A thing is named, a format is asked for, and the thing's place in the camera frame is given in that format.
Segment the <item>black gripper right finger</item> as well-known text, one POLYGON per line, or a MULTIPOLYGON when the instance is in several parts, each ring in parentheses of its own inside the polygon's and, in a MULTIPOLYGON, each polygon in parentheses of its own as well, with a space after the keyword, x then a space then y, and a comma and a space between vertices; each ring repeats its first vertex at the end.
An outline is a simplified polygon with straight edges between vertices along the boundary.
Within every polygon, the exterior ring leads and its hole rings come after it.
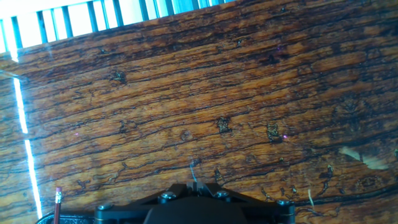
POLYGON ((291 200, 262 201, 222 188, 216 183, 199 183, 198 197, 208 198, 205 208, 220 222, 294 223, 295 203, 291 200))

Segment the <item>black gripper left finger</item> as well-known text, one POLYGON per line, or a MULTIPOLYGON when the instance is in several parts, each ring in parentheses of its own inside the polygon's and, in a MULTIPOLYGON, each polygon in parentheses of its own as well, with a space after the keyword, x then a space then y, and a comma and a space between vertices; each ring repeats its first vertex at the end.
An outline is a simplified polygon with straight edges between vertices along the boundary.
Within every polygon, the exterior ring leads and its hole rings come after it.
POLYGON ((127 205, 115 205, 111 202, 97 206, 94 214, 95 224, 124 223, 146 219, 150 210, 158 205, 176 201, 191 196, 195 190, 194 183, 173 184, 167 190, 144 197, 127 205))

